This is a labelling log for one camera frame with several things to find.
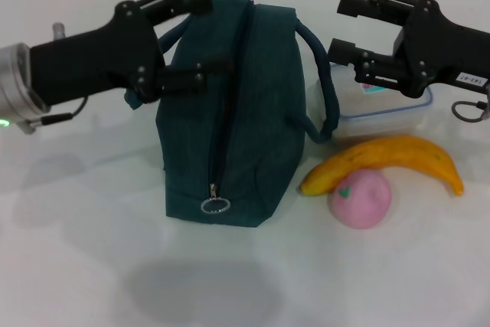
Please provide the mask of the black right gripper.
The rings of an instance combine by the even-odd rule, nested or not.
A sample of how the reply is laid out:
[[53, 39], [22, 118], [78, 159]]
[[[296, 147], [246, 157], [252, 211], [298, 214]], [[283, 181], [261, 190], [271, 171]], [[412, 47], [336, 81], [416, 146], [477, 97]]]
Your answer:
[[356, 82], [412, 98], [435, 83], [487, 94], [489, 33], [450, 21], [435, 0], [340, 0], [337, 13], [402, 26], [392, 55], [332, 40], [328, 58], [352, 64]]

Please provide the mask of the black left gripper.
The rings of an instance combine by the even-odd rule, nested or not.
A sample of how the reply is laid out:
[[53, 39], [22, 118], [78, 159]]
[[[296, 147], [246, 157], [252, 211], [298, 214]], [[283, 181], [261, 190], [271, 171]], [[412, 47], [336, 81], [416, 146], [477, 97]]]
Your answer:
[[30, 49], [32, 88], [49, 106], [116, 88], [136, 87], [143, 103], [206, 93], [209, 76], [231, 74], [234, 62], [165, 66], [153, 26], [212, 11], [212, 0], [122, 2], [101, 28]]

